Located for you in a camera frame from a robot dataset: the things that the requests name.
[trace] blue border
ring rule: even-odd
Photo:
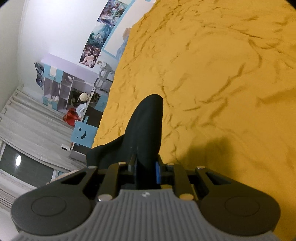
[[[110,55],[112,58],[115,58],[117,61],[119,61],[120,59],[117,59],[116,56],[114,56],[113,54],[109,53],[107,50],[105,50],[105,46],[106,44],[109,42],[109,39],[112,37],[112,34],[114,33],[115,29],[117,28],[117,26],[119,25],[120,21],[122,20],[122,18],[125,16],[125,14],[128,12],[128,10],[130,9],[130,7],[133,5],[133,3],[136,0],[132,0],[131,3],[127,6],[127,8],[124,10],[123,14],[121,15],[121,17],[118,19],[118,22],[115,24],[114,28],[112,29],[111,33],[109,34],[106,42],[104,43],[101,51],[105,52],[106,54]]]

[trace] curtain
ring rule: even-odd
[[[61,148],[70,144],[73,127],[54,111],[18,88],[0,113],[0,139],[56,170],[65,172],[84,168],[85,163],[70,159]]]
[[[16,197],[0,188],[0,207],[10,212],[11,206]]]

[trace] anime poster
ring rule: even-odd
[[[80,63],[93,68],[109,34],[127,8],[118,0],[109,0],[91,32],[80,58]]]

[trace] blue panel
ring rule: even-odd
[[[63,73],[64,73],[64,71],[57,69],[56,78],[55,78],[56,82],[58,82],[58,83],[62,82]]]
[[[77,121],[72,132],[71,141],[79,145],[91,148],[97,130],[98,128],[95,126],[91,126],[81,121]]]
[[[57,110],[57,102],[52,101],[52,108],[53,108],[54,110]]]
[[[42,102],[44,105],[48,105],[48,99],[45,96],[42,96]]]
[[[121,17],[118,19],[118,21],[116,22],[114,28],[112,29],[111,33],[109,34],[109,36],[107,37],[107,40],[106,42],[104,43],[103,47],[102,47],[102,50],[103,52],[105,52],[106,54],[110,55],[111,57],[115,58],[116,60],[119,61],[119,59],[117,59],[116,56],[114,56],[113,54],[109,53],[108,51],[105,50],[105,46],[107,45],[107,43],[109,42],[112,34],[114,33],[115,29],[117,28],[117,26],[119,25],[120,21],[123,19],[123,17],[125,16],[125,14],[128,12],[128,10],[130,9],[130,7],[133,5],[133,3],[135,2],[136,0],[132,0],[131,3],[127,6],[127,8],[124,10],[123,14],[121,15]]]
[[[98,103],[96,104],[95,106],[95,110],[98,110],[100,112],[104,112],[105,108],[106,108],[106,105],[107,105],[107,101],[108,101],[108,97],[109,96],[106,96],[106,95],[101,95],[100,96],[100,99],[98,101]]]
[[[155,168],[156,168],[156,183],[160,184],[161,175],[160,175],[160,166],[158,162],[155,163]]]
[[[50,72],[50,66],[45,64],[44,65],[44,77],[49,79],[49,72]]]
[[[86,115],[86,116],[84,117],[83,122],[86,123],[88,119],[89,119],[89,117]]]

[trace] red bag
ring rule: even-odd
[[[75,111],[75,108],[70,108],[63,117],[63,121],[67,122],[70,126],[75,126],[75,120],[80,121],[78,114]]]

